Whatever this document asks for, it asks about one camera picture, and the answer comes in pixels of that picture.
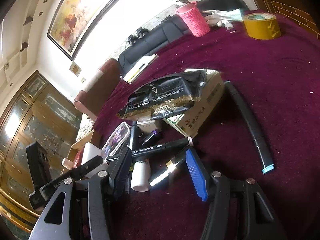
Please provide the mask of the framed painting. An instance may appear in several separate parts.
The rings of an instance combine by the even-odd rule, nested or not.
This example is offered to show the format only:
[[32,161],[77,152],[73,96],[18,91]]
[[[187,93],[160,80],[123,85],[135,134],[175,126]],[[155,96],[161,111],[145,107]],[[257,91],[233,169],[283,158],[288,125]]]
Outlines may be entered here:
[[70,60],[74,60],[86,38],[117,0],[60,0],[47,37]]

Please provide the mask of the purple velvet tablecloth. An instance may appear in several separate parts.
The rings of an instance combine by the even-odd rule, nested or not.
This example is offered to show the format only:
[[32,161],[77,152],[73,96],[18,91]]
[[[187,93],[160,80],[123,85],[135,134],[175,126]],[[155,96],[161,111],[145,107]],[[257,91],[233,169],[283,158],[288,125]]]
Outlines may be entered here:
[[228,178],[257,180],[288,239],[319,239],[319,40],[278,17],[281,37],[255,40],[244,26],[184,36],[131,85],[121,82],[103,106],[94,129],[106,140],[128,96],[152,79],[187,68],[220,71],[244,96],[268,139],[276,168],[262,174],[245,122],[224,98],[196,136],[203,162]]

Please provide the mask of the small white box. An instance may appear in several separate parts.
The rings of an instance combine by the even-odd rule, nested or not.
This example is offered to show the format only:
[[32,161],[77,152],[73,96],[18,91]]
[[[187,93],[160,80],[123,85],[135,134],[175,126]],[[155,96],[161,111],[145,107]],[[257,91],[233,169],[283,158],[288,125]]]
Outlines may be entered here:
[[138,121],[137,127],[144,133],[151,133],[154,130],[161,130],[161,120]]

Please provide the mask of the cardboard tray box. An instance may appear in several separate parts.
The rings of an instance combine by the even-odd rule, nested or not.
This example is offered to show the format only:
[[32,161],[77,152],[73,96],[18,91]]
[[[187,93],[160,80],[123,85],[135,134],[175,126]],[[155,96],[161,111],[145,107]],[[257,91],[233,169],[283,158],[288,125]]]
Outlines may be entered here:
[[92,138],[93,138],[93,135],[94,135],[94,131],[91,130],[89,133],[87,133],[83,138],[81,138],[80,140],[78,140],[77,142],[75,142],[72,146],[71,146],[71,149],[72,150],[77,150],[79,148],[82,148],[84,147],[84,145],[87,143],[87,142],[91,142]]

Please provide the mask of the wooden glass door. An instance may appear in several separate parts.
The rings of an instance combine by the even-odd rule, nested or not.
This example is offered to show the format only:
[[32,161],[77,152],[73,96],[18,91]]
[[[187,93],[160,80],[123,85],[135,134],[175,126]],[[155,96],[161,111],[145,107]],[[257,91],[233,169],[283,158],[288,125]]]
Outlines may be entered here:
[[1,116],[1,216],[16,239],[28,239],[40,211],[29,203],[33,192],[26,146],[37,141],[57,178],[61,162],[76,141],[81,113],[39,71],[20,87]]

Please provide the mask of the black clips on sofa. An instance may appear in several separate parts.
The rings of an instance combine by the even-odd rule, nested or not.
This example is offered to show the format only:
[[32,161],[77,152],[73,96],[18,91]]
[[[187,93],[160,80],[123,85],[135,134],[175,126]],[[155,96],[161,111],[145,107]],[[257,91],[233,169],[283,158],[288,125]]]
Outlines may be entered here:
[[134,43],[138,40],[143,38],[147,33],[148,33],[148,29],[145,29],[143,27],[139,27],[136,30],[136,35],[131,34],[128,38],[127,38],[127,42],[129,45],[134,45]]

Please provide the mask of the notebook with pen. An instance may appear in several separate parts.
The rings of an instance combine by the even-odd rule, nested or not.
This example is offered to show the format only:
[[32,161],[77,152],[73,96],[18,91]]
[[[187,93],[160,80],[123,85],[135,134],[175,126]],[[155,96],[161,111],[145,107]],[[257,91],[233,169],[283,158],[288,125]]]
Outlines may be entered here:
[[129,84],[133,83],[135,79],[147,68],[150,64],[158,58],[158,55],[143,56],[123,77],[123,80]]

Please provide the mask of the pink knitted bottle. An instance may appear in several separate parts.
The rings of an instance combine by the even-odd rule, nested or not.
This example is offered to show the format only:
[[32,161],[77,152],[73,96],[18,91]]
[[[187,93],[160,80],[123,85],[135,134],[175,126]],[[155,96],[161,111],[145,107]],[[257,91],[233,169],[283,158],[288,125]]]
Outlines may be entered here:
[[200,13],[196,1],[179,7],[176,9],[176,14],[180,16],[195,37],[201,37],[210,32],[210,27]]

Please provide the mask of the white green medicine box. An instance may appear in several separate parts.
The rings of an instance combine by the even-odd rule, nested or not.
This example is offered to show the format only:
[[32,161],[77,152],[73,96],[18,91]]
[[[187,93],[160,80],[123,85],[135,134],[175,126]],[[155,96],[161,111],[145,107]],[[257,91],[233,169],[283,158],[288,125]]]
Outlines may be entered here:
[[183,114],[165,118],[163,121],[185,137],[196,137],[198,130],[222,98],[225,86],[218,70],[207,69],[207,81],[202,89],[201,100],[196,101]]

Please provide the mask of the black leather sofa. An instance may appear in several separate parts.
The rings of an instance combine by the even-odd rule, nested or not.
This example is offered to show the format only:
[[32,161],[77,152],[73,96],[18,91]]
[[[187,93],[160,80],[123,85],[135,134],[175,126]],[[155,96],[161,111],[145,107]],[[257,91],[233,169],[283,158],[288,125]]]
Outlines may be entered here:
[[[197,3],[197,7],[200,11],[249,9],[243,0],[201,0]],[[134,45],[128,45],[119,55],[121,77],[124,77],[143,56],[156,54],[167,44],[188,34],[190,34],[190,30],[180,16],[166,17],[159,25],[149,30],[143,38],[138,39]]]

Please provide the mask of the red snack packet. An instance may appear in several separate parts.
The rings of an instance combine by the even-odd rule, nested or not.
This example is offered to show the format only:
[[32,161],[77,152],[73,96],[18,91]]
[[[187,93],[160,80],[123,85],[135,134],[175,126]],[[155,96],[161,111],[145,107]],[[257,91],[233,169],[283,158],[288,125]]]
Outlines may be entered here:
[[73,161],[73,168],[77,168],[81,165],[82,156],[83,156],[83,150],[78,151]]

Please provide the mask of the black marker white cap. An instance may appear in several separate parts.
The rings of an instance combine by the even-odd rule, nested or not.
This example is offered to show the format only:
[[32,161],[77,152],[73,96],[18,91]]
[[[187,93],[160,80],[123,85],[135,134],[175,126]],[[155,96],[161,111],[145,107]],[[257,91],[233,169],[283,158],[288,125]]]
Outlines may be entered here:
[[192,137],[186,137],[186,138],[178,139],[175,141],[166,142],[163,144],[158,144],[158,145],[153,145],[153,146],[149,146],[146,148],[141,148],[141,149],[134,150],[134,151],[132,151],[128,147],[123,148],[123,150],[124,151],[129,150],[129,152],[132,153],[133,159],[142,158],[142,157],[146,157],[146,159],[148,159],[149,157],[151,157],[154,154],[159,154],[162,152],[172,151],[172,150],[176,150],[179,148],[184,148],[185,146],[193,146],[193,145],[194,144],[193,144]]

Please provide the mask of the black gold snack packet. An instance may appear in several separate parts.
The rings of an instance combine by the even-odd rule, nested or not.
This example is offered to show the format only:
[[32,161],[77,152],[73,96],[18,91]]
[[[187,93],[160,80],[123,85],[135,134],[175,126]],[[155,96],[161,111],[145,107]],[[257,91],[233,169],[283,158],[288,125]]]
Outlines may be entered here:
[[206,83],[205,69],[160,77],[135,90],[117,117],[147,121],[182,114],[201,100]]

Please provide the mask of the cartoon clear pouch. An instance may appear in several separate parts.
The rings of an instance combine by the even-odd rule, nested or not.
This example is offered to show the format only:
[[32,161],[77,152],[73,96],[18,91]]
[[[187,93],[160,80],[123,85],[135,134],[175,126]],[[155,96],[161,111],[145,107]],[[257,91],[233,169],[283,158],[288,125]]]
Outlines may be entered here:
[[123,143],[129,137],[130,129],[131,126],[125,121],[119,124],[119,126],[109,136],[101,150],[101,156],[103,159],[116,154],[117,150],[121,148]]

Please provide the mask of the white gloves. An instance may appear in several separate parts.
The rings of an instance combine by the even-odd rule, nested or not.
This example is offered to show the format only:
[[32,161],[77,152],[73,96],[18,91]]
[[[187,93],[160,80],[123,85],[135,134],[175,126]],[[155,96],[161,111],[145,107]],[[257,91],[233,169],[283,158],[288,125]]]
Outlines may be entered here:
[[243,21],[243,12],[242,9],[235,9],[232,11],[205,10],[202,13],[205,14],[204,19],[210,27],[225,27],[231,30],[234,28],[233,22]]

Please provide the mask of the white small bottle orange cap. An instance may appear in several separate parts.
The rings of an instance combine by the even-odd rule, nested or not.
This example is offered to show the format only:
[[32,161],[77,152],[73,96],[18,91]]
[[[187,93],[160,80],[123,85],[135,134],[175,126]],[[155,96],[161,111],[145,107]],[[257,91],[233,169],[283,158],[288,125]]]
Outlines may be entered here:
[[63,158],[62,166],[68,170],[71,170],[74,168],[74,163],[72,161],[68,160],[67,158]]

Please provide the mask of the black marker blue cap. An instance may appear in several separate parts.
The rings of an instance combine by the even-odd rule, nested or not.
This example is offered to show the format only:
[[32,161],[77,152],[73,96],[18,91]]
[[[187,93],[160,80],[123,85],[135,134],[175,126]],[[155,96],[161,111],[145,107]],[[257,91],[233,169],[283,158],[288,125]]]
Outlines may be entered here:
[[244,97],[234,87],[231,81],[225,81],[224,85],[247,125],[248,131],[253,140],[253,145],[255,146],[261,161],[261,172],[262,174],[267,174],[268,172],[274,170],[274,162],[270,147],[260,127],[260,124]]

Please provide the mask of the floral blanket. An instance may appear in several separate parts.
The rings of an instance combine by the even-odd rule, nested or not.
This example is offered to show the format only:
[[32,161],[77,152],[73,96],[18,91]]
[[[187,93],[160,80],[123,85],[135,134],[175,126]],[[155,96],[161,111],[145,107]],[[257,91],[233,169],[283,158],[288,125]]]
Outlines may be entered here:
[[80,128],[76,136],[76,141],[85,137],[92,130],[93,125],[94,121],[86,114],[83,114],[80,122]]

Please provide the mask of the wooden cabinet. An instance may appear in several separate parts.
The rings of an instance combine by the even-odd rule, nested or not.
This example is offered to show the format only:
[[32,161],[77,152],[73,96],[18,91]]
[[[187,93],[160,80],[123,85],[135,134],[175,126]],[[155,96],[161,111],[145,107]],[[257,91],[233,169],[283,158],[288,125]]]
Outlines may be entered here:
[[254,0],[258,9],[279,14],[319,40],[319,28],[300,0]]

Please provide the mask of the white pill bottle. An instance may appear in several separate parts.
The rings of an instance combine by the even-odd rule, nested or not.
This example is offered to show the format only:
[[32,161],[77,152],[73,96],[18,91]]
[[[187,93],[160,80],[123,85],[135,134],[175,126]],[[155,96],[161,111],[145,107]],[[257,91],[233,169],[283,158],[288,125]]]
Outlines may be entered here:
[[149,191],[150,176],[151,167],[148,159],[135,162],[131,177],[131,189],[137,192]]

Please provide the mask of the black marker purple cap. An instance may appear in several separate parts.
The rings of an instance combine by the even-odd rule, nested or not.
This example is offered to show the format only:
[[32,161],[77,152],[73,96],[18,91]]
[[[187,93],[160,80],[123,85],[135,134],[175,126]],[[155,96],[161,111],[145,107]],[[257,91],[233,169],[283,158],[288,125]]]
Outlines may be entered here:
[[161,131],[159,129],[153,130],[140,143],[142,148],[154,145],[161,138]]

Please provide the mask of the black silver lipstick tube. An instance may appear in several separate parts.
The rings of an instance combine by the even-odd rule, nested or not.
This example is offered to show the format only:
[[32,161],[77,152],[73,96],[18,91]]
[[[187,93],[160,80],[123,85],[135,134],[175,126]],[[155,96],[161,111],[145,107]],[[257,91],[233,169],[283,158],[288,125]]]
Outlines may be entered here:
[[186,146],[172,159],[170,159],[163,168],[153,174],[149,179],[151,188],[156,187],[159,183],[167,179],[171,174],[178,170],[178,168],[185,162],[185,155],[190,146]]

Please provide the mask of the yellow tape roll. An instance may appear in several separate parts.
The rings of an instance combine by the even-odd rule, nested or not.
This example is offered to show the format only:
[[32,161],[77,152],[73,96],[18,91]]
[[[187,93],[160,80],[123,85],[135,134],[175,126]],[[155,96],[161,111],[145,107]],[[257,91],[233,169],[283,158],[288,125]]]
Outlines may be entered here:
[[277,17],[266,12],[256,12],[245,15],[243,22],[247,34],[257,40],[274,40],[281,37]]

